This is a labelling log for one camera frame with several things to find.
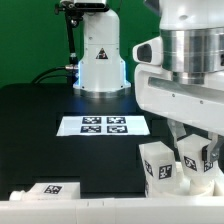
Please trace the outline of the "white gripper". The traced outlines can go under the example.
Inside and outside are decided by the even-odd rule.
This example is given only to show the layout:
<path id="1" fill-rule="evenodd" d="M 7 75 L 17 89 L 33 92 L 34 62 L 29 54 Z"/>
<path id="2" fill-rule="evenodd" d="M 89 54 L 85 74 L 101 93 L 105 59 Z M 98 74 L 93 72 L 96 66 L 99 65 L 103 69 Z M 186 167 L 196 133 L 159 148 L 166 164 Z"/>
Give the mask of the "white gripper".
<path id="1" fill-rule="evenodd" d="M 142 110 L 168 118 L 174 147 L 186 135 L 182 123 L 224 136 L 224 71 L 206 74 L 203 85 L 179 84 L 161 66 L 160 37 L 136 45 L 132 53 L 136 101 Z"/>

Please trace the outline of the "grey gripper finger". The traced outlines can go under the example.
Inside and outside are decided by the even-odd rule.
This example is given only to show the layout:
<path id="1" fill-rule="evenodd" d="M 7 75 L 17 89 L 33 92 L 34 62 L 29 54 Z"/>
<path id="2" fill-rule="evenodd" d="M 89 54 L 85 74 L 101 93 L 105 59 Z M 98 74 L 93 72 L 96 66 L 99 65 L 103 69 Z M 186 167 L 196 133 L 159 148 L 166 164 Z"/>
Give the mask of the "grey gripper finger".
<path id="1" fill-rule="evenodd" d="M 209 132 L 208 138 L 211 142 L 202 148 L 202 160 L 213 163 L 219 159 L 220 149 L 224 145 L 224 137 Z"/>

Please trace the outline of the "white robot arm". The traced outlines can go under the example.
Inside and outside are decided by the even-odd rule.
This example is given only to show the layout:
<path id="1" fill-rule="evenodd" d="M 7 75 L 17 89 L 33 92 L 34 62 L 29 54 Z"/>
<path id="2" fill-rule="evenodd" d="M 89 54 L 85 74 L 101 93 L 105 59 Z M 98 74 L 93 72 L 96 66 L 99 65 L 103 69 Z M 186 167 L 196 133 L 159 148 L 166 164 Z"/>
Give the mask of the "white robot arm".
<path id="1" fill-rule="evenodd" d="M 85 35 L 93 28 L 109 28 L 96 25 L 111 14 L 106 2 L 75 1 L 76 9 L 94 14 L 84 15 Z M 176 123 L 224 136 L 224 0 L 144 0 L 144 4 L 160 16 L 160 34 L 133 48 L 138 105 Z M 87 41 L 75 90 L 95 96 L 122 91 L 121 84 L 129 88 L 125 78 L 109 79 L 108 72 L 104 77 L 106 67 L 117 74 L 121 62 L 115 46 L 112 50 L 101 41 L 109 43 L 109 37 L 97 38 Z"/>

